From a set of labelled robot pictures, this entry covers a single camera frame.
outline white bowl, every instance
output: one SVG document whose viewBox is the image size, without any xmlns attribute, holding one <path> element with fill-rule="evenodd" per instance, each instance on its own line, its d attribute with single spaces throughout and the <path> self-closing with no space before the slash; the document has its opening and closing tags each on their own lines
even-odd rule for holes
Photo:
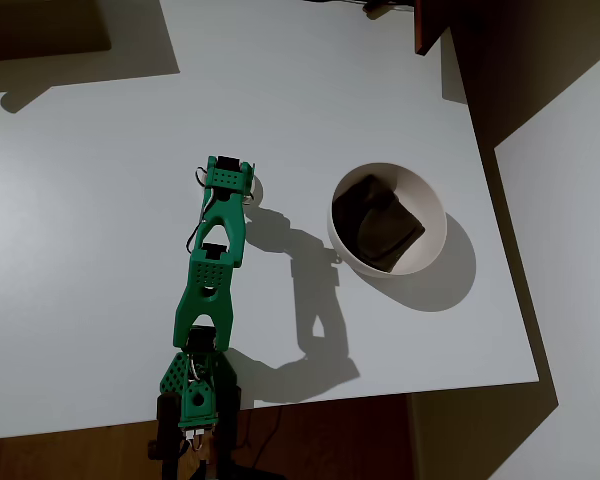
<svg viewBox="0 0 600 480">
<path fill-rule="evenodd" d="M 374 175 L 391 187 L 400 203 L 425 228 L 424 234 L 404 252 L 391 272 L 383 272 L 358 260 L 344 246 L 333 225 L 333 202 L 367 175 Z M 350 171 L 338 183 L 329 205 L 327 229 L 333 248 L 351 268 L 363 275 L 391 278 L 418 272 L 436 259 L 447 238 L 447 216 L 438 195 L 422 177 L 400 165 L 369 163 Z"/>
</svg>

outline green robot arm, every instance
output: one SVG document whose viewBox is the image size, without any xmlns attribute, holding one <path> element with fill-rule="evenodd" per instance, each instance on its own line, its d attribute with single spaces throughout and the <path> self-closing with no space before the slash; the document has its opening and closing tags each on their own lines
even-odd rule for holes
<svg viewBox="0 0 600 480">
<path fill-rule="evenodd" d="M 160 382 L 161 394 L 180 396 L 179 427 L 185 430 L 211 428 L 220 410 L 217 399 L 231 403 L 237 391 L 236 374 L 222 352 L 229 348 L 233 326 L 231 278 L 233 269 L 242 265 L 242 205 L 250 195 L 254 169 L 237 159 L 209 157 L 206 173 L 187 286 L 176 310 L 173 345 L 182 351 Z M 205 243 L 216 225 L 225 228 L 228 249 Z M 214 326 L 195 325 L 200 315 L 211 317 Z"/>
</svg>

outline brown floor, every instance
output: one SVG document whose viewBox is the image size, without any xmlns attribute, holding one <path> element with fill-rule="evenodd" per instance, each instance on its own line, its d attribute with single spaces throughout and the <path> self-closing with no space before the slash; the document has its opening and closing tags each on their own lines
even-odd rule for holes
<svg viewBox="0 0 600 480">
<path fill-rule="evenodd" d="M 0 439 L 0 480 L 157 480 L 160 464 L 146 453 L 155 433 L 145 422 Z M 234 459 L 253 467 L 262 452 L 257 469 L 289 480 L 410 480 L 409 438 L 404 395 L 272 407 L 241 412 Z"/>
</svg>

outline white table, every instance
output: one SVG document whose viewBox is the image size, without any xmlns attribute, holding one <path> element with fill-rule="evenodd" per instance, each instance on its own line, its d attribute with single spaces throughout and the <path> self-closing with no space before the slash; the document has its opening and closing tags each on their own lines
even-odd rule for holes
<svg viewBox="0 0 600 480">
<path fill-rule="evenodd" d="M 439 44 L 413 54 L 411 13 L 162 7 L 179 74 L 0 104 L 0 437 L 155 417 L 210 154 L 264 185 L 232 285 L 243 407 L 537 380 L 468 109 L 441 98 Z M 125 52 L 84 68 L 107 55 Z M 27 60 L 0 83 L 63 61 L 76 75 L 75 57 Z M 337 182 L 370 161 L 420 173 L 452 217 L 436 264 L 379 289 L 326 232 Z"/>
</svg>

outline white wall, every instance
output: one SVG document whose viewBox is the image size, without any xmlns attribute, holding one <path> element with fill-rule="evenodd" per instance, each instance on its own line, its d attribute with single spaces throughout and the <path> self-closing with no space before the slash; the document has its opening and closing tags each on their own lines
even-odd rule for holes
<svg viewBox="0 0 600 480">
<path fill-rule="evenodd" d="M 560 405 L 492 478 L 600 479 L 600 62 L 496 154 Z"/>
</svg>

